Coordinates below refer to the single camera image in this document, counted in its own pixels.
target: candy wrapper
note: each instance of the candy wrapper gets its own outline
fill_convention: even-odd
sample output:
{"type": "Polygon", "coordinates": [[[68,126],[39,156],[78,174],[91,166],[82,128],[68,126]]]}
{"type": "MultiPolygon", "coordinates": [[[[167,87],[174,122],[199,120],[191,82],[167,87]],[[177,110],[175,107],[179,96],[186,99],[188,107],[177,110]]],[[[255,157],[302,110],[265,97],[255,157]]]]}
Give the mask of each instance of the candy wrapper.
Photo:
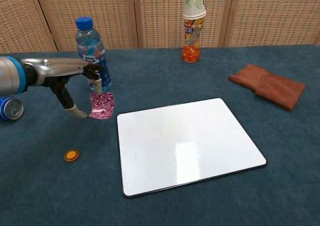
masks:
{"type": "Polygon", "coordinates": [[[108,119],[114,112],[114,95],[111,92],[107,93],[92,93],[90,94],[92,111],[89,117],[96,119],[108,119]]]}

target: whiteboard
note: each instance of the whiteboard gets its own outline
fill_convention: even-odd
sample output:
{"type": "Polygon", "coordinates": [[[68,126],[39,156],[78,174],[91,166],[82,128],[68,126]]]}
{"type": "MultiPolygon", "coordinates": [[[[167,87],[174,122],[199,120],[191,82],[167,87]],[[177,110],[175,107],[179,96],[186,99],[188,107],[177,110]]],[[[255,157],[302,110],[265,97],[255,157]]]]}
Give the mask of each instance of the whiteboard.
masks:
{"type": "Polygon", "coordinates": [[[128,197],[267,164],[220,98],[119,114],[117,128],[128,197]]]}

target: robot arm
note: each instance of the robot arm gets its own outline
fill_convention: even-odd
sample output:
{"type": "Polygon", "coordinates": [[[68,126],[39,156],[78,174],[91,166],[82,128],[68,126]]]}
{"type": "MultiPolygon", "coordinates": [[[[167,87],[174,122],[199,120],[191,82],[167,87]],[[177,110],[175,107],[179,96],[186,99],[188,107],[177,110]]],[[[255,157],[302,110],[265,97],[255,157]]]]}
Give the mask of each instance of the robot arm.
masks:
{"type": "Polygon", "coordinates": [[[28,86],[50,87],[52,92],[71,115],[86,118],[87,115],[77,109],[65,88],[69,78],[83,74],[94,80],[95,92],[101,92],[101,79],[96,70],[103,68],[88,64],[82,59],[48,58],[48,59],[15,59],[0,57],[0,96],[25,92],[28,86]]]}

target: paper cup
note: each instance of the paper cup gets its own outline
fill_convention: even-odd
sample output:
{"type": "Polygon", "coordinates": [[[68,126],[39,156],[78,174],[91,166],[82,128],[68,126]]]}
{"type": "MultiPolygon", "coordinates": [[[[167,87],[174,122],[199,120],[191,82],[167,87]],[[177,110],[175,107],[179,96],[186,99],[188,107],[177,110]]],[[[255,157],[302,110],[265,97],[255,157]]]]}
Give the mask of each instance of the paper cup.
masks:
{"type": "Polygon", "coordinates": [[[183,17],[196,20],[206,15],[204,0],[183,0],[183,17]]]}

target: blue can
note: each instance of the blue can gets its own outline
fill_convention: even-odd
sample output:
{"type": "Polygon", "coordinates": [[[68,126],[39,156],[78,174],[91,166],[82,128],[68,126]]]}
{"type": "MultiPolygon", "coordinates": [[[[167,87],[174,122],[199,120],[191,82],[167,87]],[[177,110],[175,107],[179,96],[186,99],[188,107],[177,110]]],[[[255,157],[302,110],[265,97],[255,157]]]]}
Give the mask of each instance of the blue can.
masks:
{"type": "Polygon", "coordinates": [[[0,97],[0,120],[13,121],[19,119],[24,113],[24,106],[15,97],[0,97]]]}

